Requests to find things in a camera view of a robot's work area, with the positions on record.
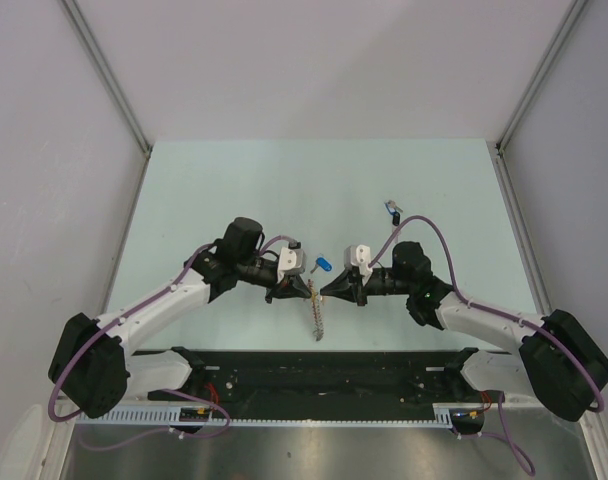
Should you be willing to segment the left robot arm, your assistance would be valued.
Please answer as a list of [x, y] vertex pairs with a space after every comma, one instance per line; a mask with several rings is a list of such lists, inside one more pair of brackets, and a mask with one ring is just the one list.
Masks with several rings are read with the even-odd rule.
[[274, 242], [258, 222], [237, 217], [222, 237], [198, 247], [174, 278], [144, 298], [96, 318], [83, 313], [71, 317], [48, 369], [53, 383], [49, 418], [68, 419], [56, 412], [59, 395], [90, 418], [105, 415], [125, 398], [154, 391], [173, 390], [186, 400], [198, 397], [205, 376], [182, 350], [141, 359], [135, 353], [172, 322], [213, 303], [240, 282], [264, 288], [266, 302], [310, 298], [301, 277], [306, 267], [301, 243], [289, 236], [279, 239], [284, 247], [275, 259], [265, 258]]

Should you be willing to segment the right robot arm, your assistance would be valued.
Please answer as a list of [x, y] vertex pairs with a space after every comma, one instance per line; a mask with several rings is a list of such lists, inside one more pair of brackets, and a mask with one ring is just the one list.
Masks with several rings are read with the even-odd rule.
[[445, 388], [453, 399], [468, 401], [486, 390], [520, 395], [538, 400], [567, 421], [601, 405], [608, 358], [572, 314], [506, 312], [465, 301], [433, 273], [417, 242], [395, 245], [388, 267], [371, 268], [369, 259], [369, 247], [347, 248], [344, 271], [322, 288], [322, 295], [358, 306], [374, 296], [401, 295], [417, 324], [493, 346], [492, 351], [466, 348], [448, 366]]

